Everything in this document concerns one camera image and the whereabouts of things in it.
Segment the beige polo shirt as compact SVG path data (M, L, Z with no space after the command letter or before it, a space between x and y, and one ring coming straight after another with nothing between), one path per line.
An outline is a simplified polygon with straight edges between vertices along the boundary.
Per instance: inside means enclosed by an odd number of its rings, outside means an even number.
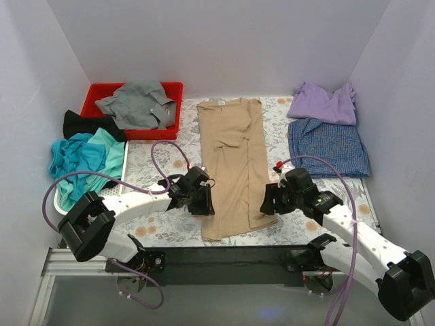
M272 226L276 216L260 212L269 182L262 103L246 98L203 101L197 110L203 166L215 181L215 215L203 219L203 239Z

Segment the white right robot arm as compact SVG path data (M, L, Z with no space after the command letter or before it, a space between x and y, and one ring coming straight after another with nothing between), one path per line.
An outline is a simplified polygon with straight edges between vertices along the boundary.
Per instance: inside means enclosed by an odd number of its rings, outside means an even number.
M409 320L434 300L434 274L429 258L388 241L364 222L332 192L318 190L309 172L278 164L276 183L265 171L225 168L211 172L215 185L208 201L215 215L203 222L203 238L219 240L263 228L278 215L301 211L343 239L309 244L309 265L316 270L332 267L372 290L382 307L399 321Z

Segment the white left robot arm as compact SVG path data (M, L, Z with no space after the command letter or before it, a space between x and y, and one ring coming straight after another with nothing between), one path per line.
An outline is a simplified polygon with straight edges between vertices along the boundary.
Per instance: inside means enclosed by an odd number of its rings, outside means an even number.
M213 215L210 180L202 168L194 166L185 175L173 175L168 181L160 180L140 192L118 196L88 192L61 220L58 231L78 262L101 255L136 272L144 265L145 249L134 236L114 228L149 213L184 206L192 215Z

